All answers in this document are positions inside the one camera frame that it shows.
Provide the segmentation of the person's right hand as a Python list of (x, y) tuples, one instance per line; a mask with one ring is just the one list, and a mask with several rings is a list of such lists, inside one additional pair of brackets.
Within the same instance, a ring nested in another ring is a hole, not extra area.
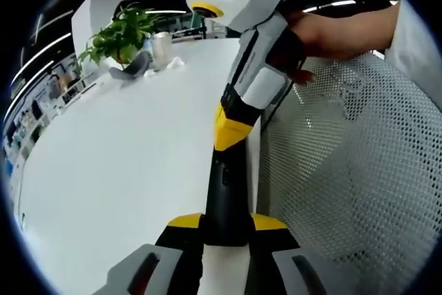
[(369, 50), (360, 15), (331, 18), (294, 12), (287, 17), (305, 57), (346, 60)]

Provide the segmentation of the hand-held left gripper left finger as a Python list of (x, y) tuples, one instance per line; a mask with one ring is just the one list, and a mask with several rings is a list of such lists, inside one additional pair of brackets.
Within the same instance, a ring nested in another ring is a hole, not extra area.
[(201, 213), (170, 221), (155, 244), (145, 244), (110, 268), (96, 294), (197, 294), (204, 249)]

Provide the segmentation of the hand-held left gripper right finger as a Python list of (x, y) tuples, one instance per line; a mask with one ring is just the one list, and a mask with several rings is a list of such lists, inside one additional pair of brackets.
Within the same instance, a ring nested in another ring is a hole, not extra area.
[(349, 294), (349, 274), (300, 247), (286, 224), (257, 213), (251, 217), (250, 294)]

